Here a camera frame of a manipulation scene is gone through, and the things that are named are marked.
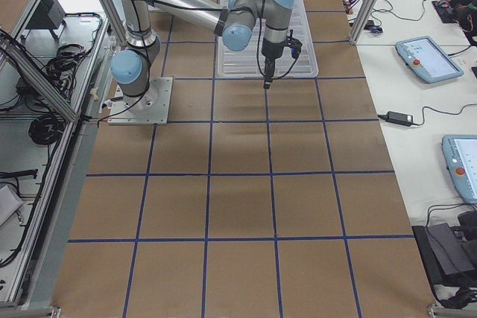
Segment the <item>person in black clothes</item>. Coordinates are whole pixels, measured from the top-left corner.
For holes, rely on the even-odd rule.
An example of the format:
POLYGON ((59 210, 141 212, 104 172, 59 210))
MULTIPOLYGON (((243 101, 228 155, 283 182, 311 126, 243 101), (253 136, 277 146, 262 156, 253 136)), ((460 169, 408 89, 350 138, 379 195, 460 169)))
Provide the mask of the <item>person in black clothes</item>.
POLYGON ((476 0, 449 0, 453 16, 466 36, 473 42, 476 37, 476 0))

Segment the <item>grey box on shelf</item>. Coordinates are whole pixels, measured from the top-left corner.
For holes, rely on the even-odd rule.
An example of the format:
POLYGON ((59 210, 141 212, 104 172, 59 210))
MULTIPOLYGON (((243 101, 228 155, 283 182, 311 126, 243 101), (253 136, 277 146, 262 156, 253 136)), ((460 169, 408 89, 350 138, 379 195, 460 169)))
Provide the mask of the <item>grey box on shelf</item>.
POLYGON ((63 28, 60 34, 55 31, 61 25, 66 25, 65 16, 66 13, 58 0, 40 0, 25 29, 28 31, 48 30, 54 39, 59 39, 63 33, 63 28))

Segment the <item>black laptop bottom right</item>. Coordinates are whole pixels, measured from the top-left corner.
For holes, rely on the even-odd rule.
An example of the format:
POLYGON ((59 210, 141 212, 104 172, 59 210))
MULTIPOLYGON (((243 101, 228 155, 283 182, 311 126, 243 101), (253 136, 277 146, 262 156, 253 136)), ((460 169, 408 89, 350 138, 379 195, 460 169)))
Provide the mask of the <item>black laptop bottom right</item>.
POLYGON ((413 226, 430 284, 476 286, 476 228, 474 226, 413 226))

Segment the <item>lower blue teach pendant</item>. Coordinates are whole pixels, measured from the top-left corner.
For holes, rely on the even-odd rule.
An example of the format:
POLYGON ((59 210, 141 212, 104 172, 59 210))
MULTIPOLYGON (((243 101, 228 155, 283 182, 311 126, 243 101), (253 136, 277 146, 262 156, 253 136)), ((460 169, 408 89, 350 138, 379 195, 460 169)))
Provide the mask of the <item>lower blue teach pendant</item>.
POLYGON ((476 204, 476 136, 444 136, 442 151, 459 196, 476 204))

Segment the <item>upper blue teach pendant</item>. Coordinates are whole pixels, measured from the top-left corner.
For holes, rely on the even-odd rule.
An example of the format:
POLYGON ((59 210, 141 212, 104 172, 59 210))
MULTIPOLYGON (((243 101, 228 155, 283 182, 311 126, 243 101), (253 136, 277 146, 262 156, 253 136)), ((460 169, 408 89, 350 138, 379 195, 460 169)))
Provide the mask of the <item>upper blue teach pendant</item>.
POLYGON ((395 44, 395 49, 410 70, 425 83, 451 80, 464 74, 429 36, 399 41, 395 44))

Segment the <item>blue teach pendant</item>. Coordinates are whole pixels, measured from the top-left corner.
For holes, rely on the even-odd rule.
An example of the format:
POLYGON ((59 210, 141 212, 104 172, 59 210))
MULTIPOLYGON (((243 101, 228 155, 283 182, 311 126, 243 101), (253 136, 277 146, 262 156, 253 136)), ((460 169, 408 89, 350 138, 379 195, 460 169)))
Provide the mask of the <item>blue teach pendant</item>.
POLYGON ((429 36, 399 41, 395 44, 395 49, 410 70, 425 83, 451 80, 464 74, 429 36))
POLYGON ((442 151, 459 196, 476 204, 476 136, 444 136, 442 151))

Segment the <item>black power adapter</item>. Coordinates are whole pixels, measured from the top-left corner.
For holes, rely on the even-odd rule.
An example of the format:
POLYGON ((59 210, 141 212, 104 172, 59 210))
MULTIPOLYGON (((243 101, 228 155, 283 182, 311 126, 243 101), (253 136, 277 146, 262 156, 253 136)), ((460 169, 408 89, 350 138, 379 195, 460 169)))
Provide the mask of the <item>black power adapter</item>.
POLYGON ((388 111, 385 120, 388 123, 398 124, 405 127, 410 127, 414 124, 412 115, 394 111, 388 111))

